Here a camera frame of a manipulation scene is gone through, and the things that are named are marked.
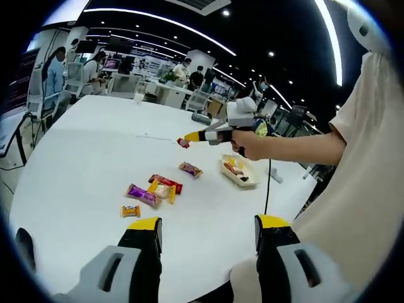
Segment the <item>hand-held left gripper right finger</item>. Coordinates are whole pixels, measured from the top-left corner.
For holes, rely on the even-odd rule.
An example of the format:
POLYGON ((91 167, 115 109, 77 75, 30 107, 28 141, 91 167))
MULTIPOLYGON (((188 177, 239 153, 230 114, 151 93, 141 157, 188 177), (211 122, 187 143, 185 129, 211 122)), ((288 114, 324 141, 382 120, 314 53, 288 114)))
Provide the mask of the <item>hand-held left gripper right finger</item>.
POLYGON ((351 302, 354 288, 336 262, 311 244, 302 243, 290 224, 256 215, 255 241, 263 302, 351 302))

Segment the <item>person's right hand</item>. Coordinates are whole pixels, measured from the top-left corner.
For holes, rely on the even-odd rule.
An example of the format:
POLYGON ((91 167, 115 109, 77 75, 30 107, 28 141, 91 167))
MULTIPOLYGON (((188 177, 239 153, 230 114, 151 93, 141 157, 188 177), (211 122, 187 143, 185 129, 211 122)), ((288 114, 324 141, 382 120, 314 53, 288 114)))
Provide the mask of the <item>person's right hand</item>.
POLYGON ((244 157, 257 161, 269 159, 268 156, 268 139, 260 138, 252 131, 238 131, 232 132, 232 149, 236 153, 244 150, 244 157))

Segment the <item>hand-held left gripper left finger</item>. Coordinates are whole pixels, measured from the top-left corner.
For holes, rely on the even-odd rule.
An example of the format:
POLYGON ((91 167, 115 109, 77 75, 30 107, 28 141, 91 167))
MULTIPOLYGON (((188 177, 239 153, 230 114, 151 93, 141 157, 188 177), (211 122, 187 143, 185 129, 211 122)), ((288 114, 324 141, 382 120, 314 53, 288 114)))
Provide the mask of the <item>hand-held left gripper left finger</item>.
POLYGON ((80 270, 78 283, 53 302, 158 302, 162 219, 131 224, 118 245, 107 246, 80 270))

